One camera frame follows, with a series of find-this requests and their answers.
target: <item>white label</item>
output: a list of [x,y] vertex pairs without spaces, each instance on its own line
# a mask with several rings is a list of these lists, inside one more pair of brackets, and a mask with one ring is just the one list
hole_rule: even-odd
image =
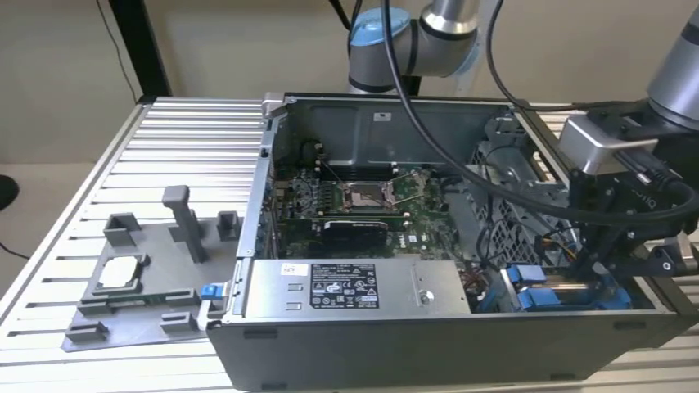
[[307,264],[281,264],[281,275],[283,276],[307,276],[308,265]]
[[391,121],[391,113],[389,112],[376,112],[373,114],[373,121]]

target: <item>sticker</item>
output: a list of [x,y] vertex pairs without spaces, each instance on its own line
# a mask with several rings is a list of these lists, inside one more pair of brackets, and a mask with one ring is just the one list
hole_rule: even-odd
[[307,264],[281,264],[281,275],[283,276],[307,276],[308,265]]
[[377,309],[379,286],[373,264],[312,264],[311,307]]

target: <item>black pole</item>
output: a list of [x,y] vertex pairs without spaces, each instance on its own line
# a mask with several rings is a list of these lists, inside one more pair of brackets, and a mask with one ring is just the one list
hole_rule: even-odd
[[144,96],[171,96],[151,20],[143,0],[109,0],[119,32]]

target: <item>wire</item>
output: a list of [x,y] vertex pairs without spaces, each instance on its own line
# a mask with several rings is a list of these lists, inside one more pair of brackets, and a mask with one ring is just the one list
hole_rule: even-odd
[[112,29],[109,29],[109,24],[107,23],[105,12],[101,9],[100,0],[95,0],[95,3],[97,4],[97,8],[100,9],[101,21],[105,24],[107,33],[109,34],[109,39],[112,40],[113,48],[117,50],[117,59],[119,59],[119,67],[121,68],[121,75],[124,76],[124,80],[127,81],[127,84],[129,85],[131,97],[133,98],[133,103],[136,104],[137,102],[136,91],[133,90],[133,85],[131,84],[129,76],[127,75],[127,70],[124,68],[124,60],[121,59],[121,51],[119,49],[117,40],[113,38]]
[[301,175],[299,174],[299,176],[296,177],[303,184],[305,184],[305,187],[308,188],[308,191],[311,192],[311,199],[308,200],[308,205],[304,206],[304,211],[307,211],[312,206],[313,206],[313,201],[316,200],[316,196],[315,196],[315,193],[313,193],[313,186],[311,185],[311,183],[301,177]]
[[555,244],[556,246],[559,246],[560,249],[568,253],[570,258],[572,260],[575,260],[578,258],[578,255],[575,254],[575,252],[572,252],[572,250],[562,242],[556,242],[555,240],[547,239],[547,238],[542,238],[542,241],[543,242],[550,242],[551,244]]
[[19,252],[12,251],[1,242],[0,242],[0,248],[7,252],[8,254],[12,254],[13,256],[23,258],[24,260],[29,260],[29,257],[24,254],[20,254]]
[[488,69],[491,71],[492,79],[495,80],[495,84],[498,85],[498,88],[500,89],[500,92],[507,97],[510,102],[519,108],[527,111],[538,111],[538,112],[558,112],[558,111],[572,111],[572,110],[584,110],[584,109],[592,109],[602,106],[614,106],[620,104],[628,104],[630,102],[623,101],[600,101],[600,102],[580,102],[578,104],[571,105],[563,105],[563,106],[534,106],[528,104],[524,100],[520,100],[516,98],[507,87],[504,86],[503,80],[500,79],[500,75],[498,73],[498,70],[495,68],[495,61],[492,60],[492,33],[495,31],[495,23],[498,21],[498,16],[500,15],[500,9],[503,8],[504,0],[500,0],[495,6],[495,10],[492,12],[491,17],[491,23],[488,24],[488,29],[486,32],[486,59],[488,61]]
[[340,0],[328,0],[329,5],[335,9],[335,13],[337,14],[337,17],[340,18],[341,25],[344,26],[345,30],[351,29],[349,26],[349,20],[347,19],[345,10],[341,8]]
[[542,237],[551,239],[551,236],[554,236],[555,234],[563,235],[563,232],[570,231],[571,229],[576,229],[576,228],[578,228],[576,226],[568,226],[568,227],[562,227],[559,229],[554,229],[552,231],[544,233],[544,236]]
[[423,124],[421,119],[412,107],[409,97],[405,93],[405,88],[400,82],[400,71],[397,66],[397,60],[395,58],[395,49],[393,49],[393,37],[391,34],[391,26],[388,21],[388,9],[389,1],[381,0],[381,22],[383,22],[383,45],[385,47],[387,57],[388,57],[388,66],[391,69],[391,77],[393,79],[395,90],[397,92],[400,103],[405,109],[407,117],[411,120],[412,126],[419,132],[420,137],[430,146],[430,148],[438,153],[438,155],[444,159],[446,163],[451,165],[456,171],[462,174],[466,180],[472,182],[476,186],[480,186],[486,192],[502,197],[504,200],[510,201],[515,205],[522,206],[528,210],[534,210],[538,213],[550,215],[552,217],[559,217],[560,219],[567,219],[568,221],[576,221],[587,224],[598,225],[634,225],[634,224],[656,224],[664,223],[667,221],[674,221],[676,219],[684,219],[687,216],[692,216],[699,212],[699,196],[696,195],[694,189],[680,182],[672,182],[668,184],[667,191],[683,194],[686,202],[668,210],[659,210],[648,213],[636,213],[627,215],[623,213],[603,213],[598,211],[587,211],[571,208],[563,208],[555,205],[542,203],[516,192],[512,192],[507,188],[499,187],[479,174],[474,173],[468,168],[466,168],[456,158],[444,150],[439,145],[439,142],[432,137],[431,132],[427,130],[427,127]]

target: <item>metal table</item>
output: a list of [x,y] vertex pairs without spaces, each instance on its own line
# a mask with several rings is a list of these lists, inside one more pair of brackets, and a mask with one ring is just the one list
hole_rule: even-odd
[[[207,339],[75,353],[64,353],[60,345],[104,245],[101,228],[111,213],[132,211],[141,222],[165,222],[171,212],[160,205],[163,187],[188,184],[199,217],[231,209],[244,215],[261,112],[261,101],[195,98],[159,98],[133,110],[0,301],[0,391],[235,391]],[[542,116],[556,132],[568,115]],[[699,304],[699,276],[678,281]],[[699,326],[660,349],[620,356],[584,382],[417,391],[544,389],[699,391]]]

